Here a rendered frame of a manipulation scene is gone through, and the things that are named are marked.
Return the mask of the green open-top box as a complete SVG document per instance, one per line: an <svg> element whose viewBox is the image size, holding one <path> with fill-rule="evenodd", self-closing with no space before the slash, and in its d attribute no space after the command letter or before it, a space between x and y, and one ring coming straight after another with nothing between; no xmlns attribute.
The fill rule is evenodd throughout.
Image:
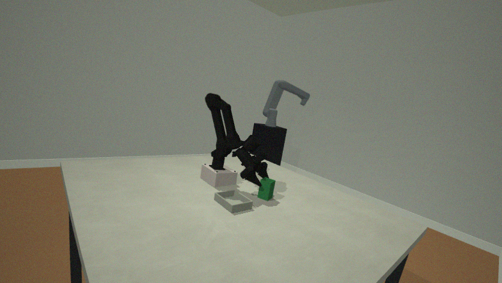
<svg viewBox="0 0 502 283"><path fill-rule="evenodd" d="M270 200L273 197L275 182L275 180L269 178L261 179L262 186L259 187L258 198L266 201Z"/></svg>

